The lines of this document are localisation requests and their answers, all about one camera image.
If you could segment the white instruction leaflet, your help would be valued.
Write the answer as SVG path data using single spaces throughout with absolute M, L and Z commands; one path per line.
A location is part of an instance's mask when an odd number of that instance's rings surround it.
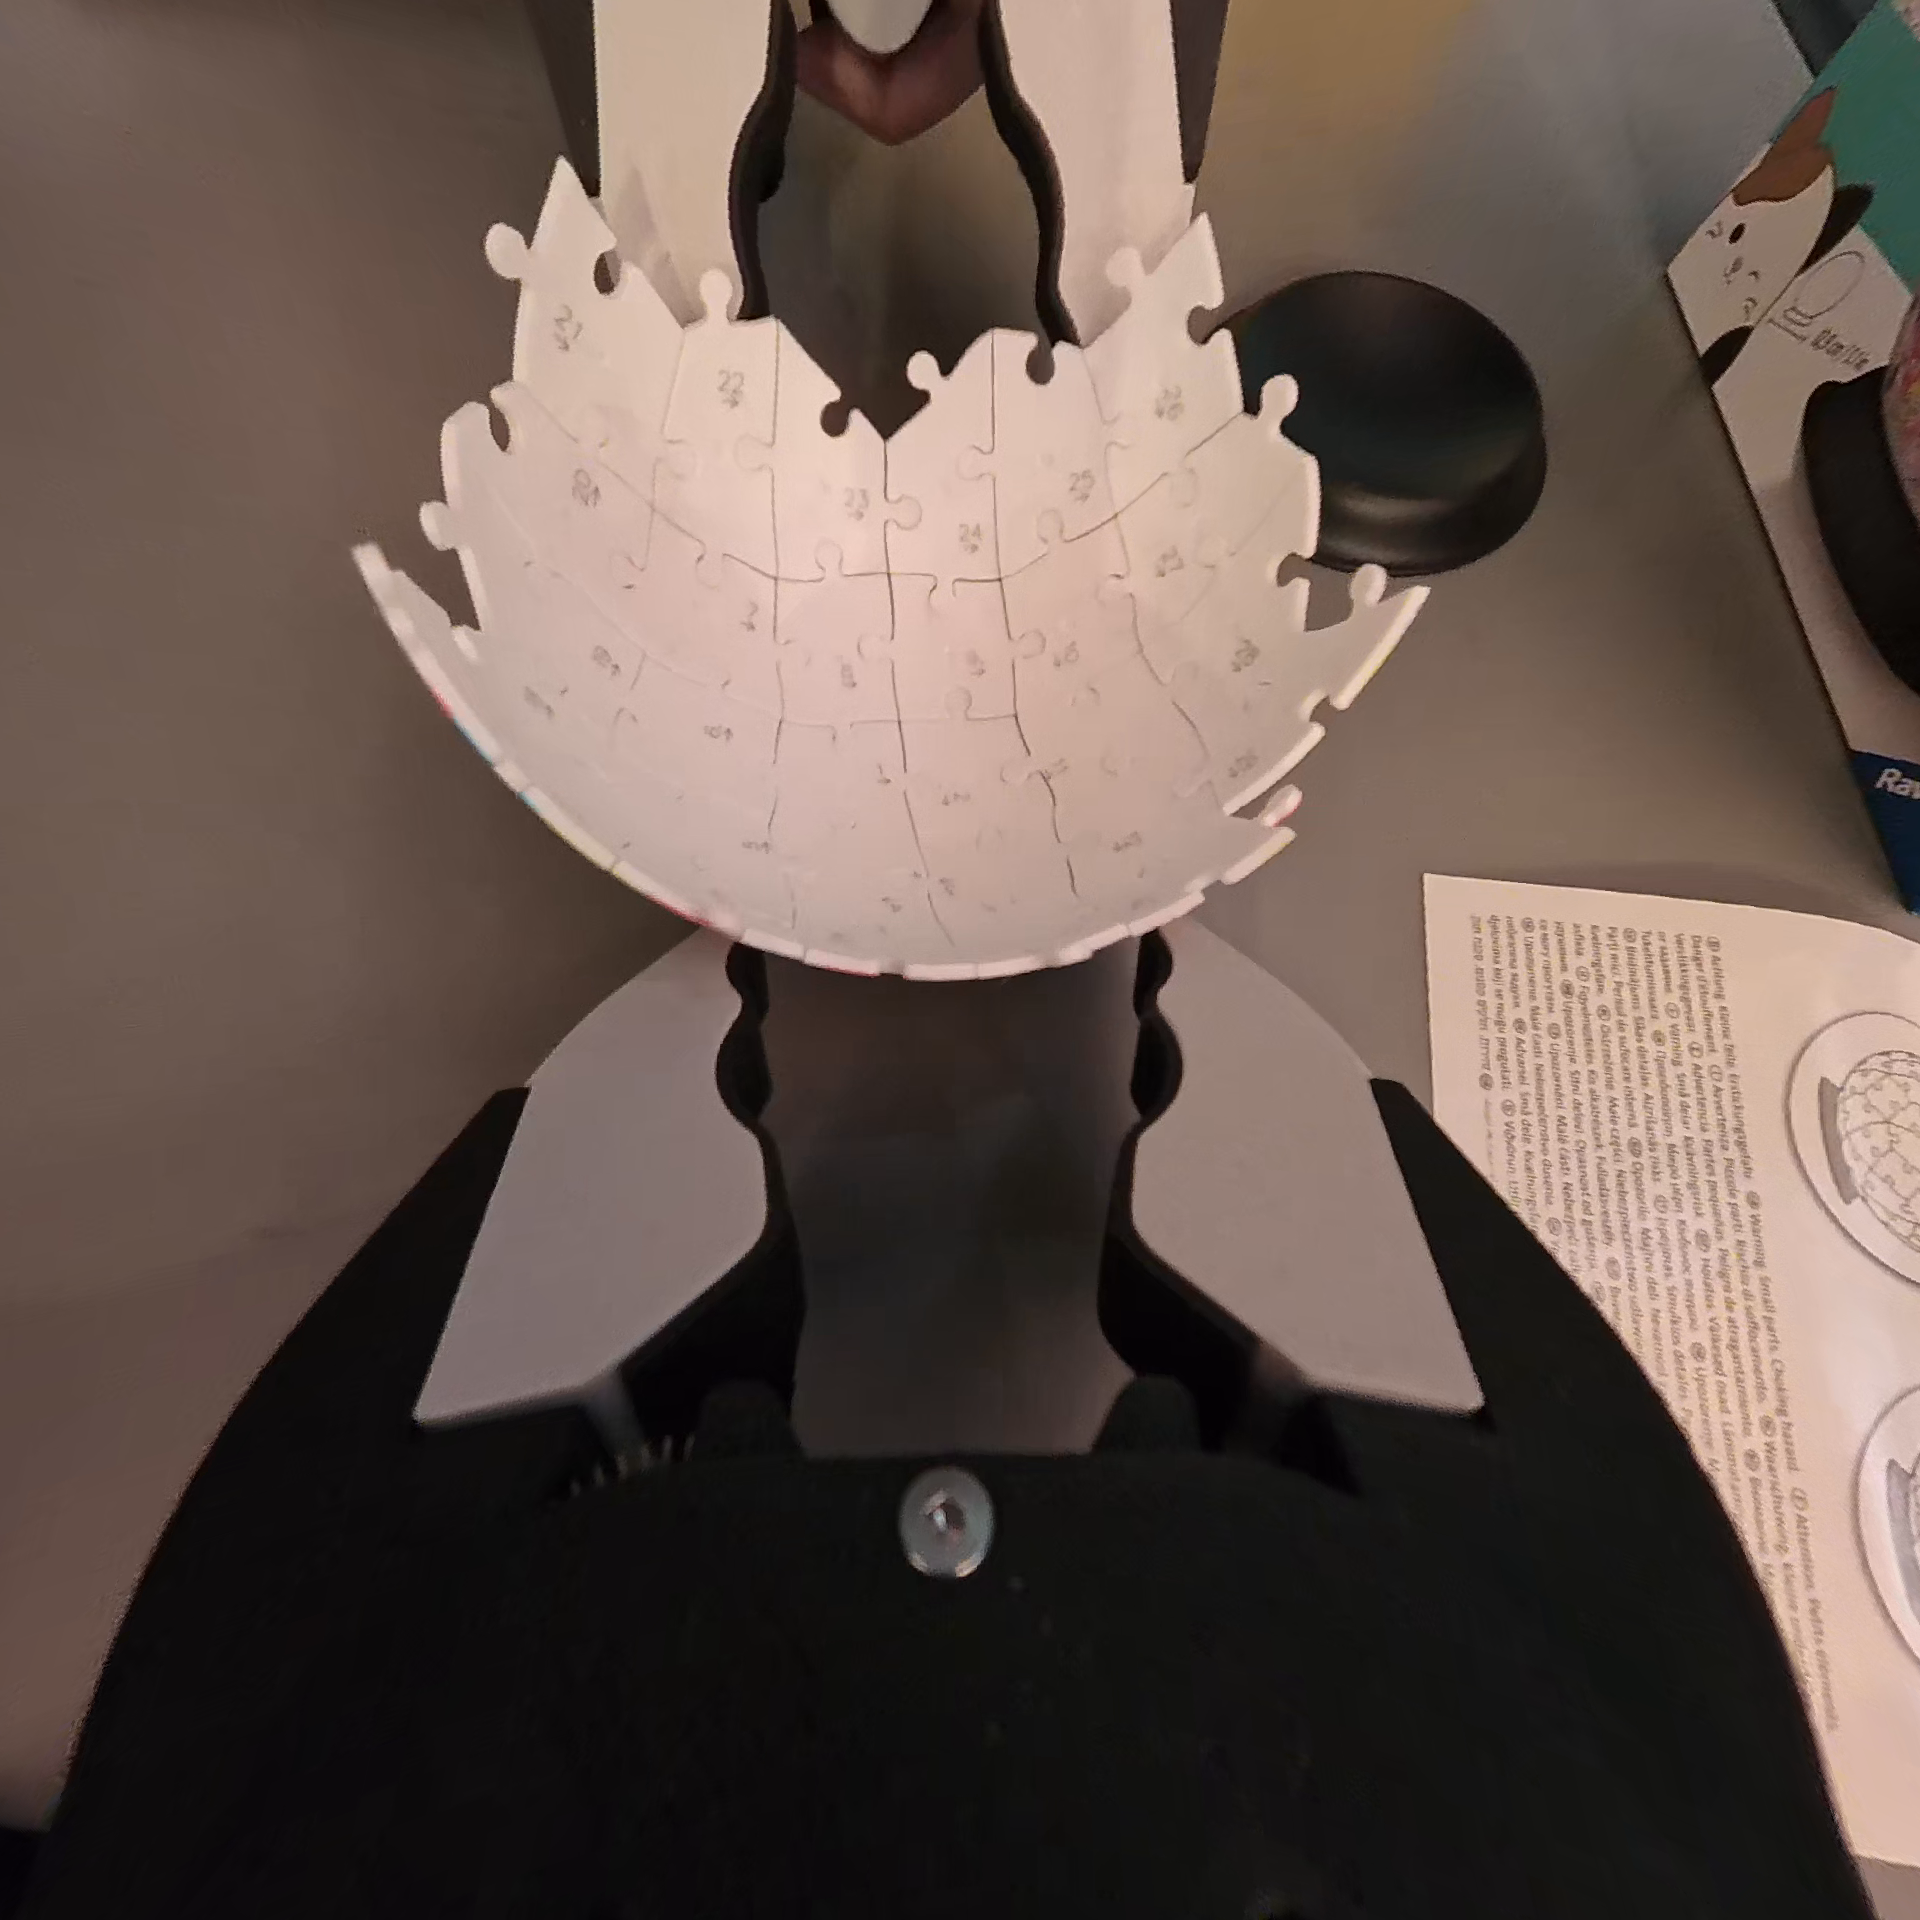
M 1918 1862 L 1918 945 L 1424 878 L 1430 1109 L 1660 1386 L 1843 1829 Z

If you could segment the colourful puzzle box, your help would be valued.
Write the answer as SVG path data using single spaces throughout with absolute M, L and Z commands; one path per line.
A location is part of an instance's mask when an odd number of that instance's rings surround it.
M 1666 281 L 1915 912 L 1915 72 L 1818 80 Z

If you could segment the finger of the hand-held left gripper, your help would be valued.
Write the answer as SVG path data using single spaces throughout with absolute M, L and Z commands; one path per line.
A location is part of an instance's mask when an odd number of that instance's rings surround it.
M 726 274 L 728 315 L 768 310 L 759 209 L 783 165 L 798 22 L 786 2 L 591 3 L 597 201 L 614 250 L 682 321 Z
M 1192 221 L 1171 3 L 982 6 L 982 82 L 1036 205 L 1053 343 L 1092 344 L 1124 306 L 1112 256 L 1132 248 L 1152 270 Z

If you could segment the assembled white puzzle section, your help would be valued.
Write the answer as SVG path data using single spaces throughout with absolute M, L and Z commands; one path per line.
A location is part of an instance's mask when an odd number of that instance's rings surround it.
M 1291 841 L 1288 781 L 1424 609 L 1359 566 L 1314 623 L 1322 475 L 1256 406 L 1205 215 L 1104 266 L 1090 346 L 992 326 L 882 435 L 780 319 L 703 275 L 682 323 L 567 159 L 512 378 L 440 429 L 423 531 L 445 611 L 355 562 L 445 718 L 597 869 L 819 968 L 956 979 L 1074 963 Z

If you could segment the black round ball stand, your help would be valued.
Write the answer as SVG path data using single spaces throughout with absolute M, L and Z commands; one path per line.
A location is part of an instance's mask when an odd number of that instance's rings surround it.
M 1548 478 L 1528 361 L 1476 306 L 1388 272 L 1322 272 L 1224 319 L 1246 406 L 1271 376 L 1301 397 L 1288 439 L 1317 461 L 1314 559 L 1415 577 L 1509 543 Z

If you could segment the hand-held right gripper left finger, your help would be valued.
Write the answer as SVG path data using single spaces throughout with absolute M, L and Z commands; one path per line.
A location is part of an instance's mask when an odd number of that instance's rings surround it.
M 695 930 L 542 1063 L 423 1378 L 423 1425 L 575 1408 L 598 1431 L 690 1431 L 731 1383 L 791 1406 L 805 1280 L 760 1120 L 766 1013 L 764 955 Z

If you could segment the person's left hand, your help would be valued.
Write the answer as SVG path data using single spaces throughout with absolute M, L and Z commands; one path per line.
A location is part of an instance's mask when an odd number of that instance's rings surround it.
M 982 8 L 980 2 L 906 3 L 915 27 L 906 34 L 898 3 L 869 3 L 862 22 L 892 41 L 877 46 L 847 27 L 844 3 L 816 3 L 798 35 L 798 88 L 877 143 L 903 145 L 980 90 Z

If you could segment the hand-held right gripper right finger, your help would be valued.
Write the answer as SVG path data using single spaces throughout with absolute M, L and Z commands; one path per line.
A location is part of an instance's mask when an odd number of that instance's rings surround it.
M 1203 926 L 1142 934 L 1133 1118 L 1095 1309 L 1207 1418 L 1358 1401 L 1476 1411 L 1482 1385 L 1362 1057 Z

